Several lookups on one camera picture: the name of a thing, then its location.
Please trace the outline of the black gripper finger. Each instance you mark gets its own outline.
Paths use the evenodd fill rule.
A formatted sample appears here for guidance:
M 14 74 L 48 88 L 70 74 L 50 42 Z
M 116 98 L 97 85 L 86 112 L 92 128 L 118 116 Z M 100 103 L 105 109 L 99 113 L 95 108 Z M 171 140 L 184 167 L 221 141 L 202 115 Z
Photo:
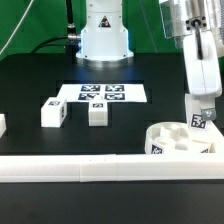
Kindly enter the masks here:
M 201 114 L 205 121 L 213 121 L 217 117 L 216 110 L 214 108 L 202 109 Z

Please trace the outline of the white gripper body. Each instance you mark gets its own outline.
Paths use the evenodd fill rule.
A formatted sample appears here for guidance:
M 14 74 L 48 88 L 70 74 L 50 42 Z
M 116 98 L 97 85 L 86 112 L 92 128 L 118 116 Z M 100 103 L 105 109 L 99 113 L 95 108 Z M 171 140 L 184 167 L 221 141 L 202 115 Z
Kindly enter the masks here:
M 215 98 L 222 93 L 215 40 L 211 31 L 201 32 L 203 58 L 198 58 L 196 34 L 184 38 L 184 60 L 189 92 L 198 98 Z

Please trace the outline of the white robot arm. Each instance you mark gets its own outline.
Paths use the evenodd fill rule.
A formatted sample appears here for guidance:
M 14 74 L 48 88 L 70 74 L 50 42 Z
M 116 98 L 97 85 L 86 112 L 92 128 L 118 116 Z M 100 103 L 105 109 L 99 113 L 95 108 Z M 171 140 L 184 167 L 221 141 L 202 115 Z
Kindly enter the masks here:
M 190 95 L 205 120 L 216 118 L 222 94 L 219 59 L 224 56 L 224 0 L 84 0 L 79 62 L 105 67 L 128 63 L 135 53 L 162 50 L 171 39 L 183 53 Z

